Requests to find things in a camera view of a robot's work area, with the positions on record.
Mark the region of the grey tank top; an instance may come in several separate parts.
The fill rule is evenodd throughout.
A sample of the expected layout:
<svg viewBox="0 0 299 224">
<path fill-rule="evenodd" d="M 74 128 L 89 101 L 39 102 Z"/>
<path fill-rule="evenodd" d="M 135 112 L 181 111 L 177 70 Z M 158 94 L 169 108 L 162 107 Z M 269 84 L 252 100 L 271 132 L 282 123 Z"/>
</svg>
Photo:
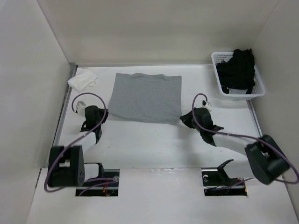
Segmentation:
<svg viewBox="0 0 299 224">
<path fill-rule="evenodd" d="M 117 73 L 109 113 L 127 121 L 172 124 L 182 115 L 182 77 Z"/>
</svg>

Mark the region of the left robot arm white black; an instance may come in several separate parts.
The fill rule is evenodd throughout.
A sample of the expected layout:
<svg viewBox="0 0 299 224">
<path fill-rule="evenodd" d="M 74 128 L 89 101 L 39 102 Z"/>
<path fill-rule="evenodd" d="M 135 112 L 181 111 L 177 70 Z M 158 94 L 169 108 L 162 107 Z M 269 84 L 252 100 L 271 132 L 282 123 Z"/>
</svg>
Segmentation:
<svg viewBox="0 0 299 224">
<path fill-rule="evenodd" d="M 99 164 L 85 163 L 84 154 L 101 139 L 101 125 L 108 117 L 108 109 L 95 105 L 84 110 L 85 121 L 78 137 L 67 146 L 53 146 L 50 150 L 45 186 L 50 188 L 81 187 L 86 180 L 100 186 L 105 174 Z"/>
</svg>

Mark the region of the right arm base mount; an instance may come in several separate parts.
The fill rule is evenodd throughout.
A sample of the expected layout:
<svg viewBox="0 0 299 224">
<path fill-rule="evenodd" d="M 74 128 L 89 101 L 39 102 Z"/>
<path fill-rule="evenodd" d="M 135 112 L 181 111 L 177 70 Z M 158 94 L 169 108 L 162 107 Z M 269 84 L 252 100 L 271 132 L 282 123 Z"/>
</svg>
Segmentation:
<svg viewBox="0 0 299 224">
<path fill-rule="evenodd" d="M 230 178 L 224 170 L 232 161 L 233 159 L 230 159 L 217 167 L 201 170 L 205 196 L 247 196 L 245 183 L 239 183 L 243 179 Z"/>
</svg>

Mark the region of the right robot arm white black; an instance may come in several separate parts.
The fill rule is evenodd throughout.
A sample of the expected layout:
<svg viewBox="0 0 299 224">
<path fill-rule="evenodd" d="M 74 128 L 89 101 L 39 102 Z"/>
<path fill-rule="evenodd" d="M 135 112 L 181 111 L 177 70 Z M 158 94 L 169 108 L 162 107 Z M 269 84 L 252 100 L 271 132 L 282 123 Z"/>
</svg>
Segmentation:
<svg viewBox="0 0 299 224">
<path fill-rule="evenodd" d="M 204 107 L 194 108 L 179 119 L 188 128 L 197 130 L 205 143 L 245 155 L 253 176 L 265 185 L 290 169 L 290 165 L 278 155 L 282 151 L 269 135 L 249 142 L 245 137 L 221 134 L 224 128 L 213 123 L 211 113 Z"/>
</svg>

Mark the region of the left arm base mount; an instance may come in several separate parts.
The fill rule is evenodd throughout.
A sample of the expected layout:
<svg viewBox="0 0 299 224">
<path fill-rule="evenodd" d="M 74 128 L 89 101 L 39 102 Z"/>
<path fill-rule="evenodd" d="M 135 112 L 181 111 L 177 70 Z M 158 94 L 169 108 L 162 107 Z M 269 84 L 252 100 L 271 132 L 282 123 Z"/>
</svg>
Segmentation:
<svg viewBox="0 0 299 224">
<path fill-rule="evenodd" d="M 85 180 L 76 188 L 79 197 L 115 197 L 119 193 L 119 169 L 104 169 L 102 163 L 85 163 Z"/>
</svg>

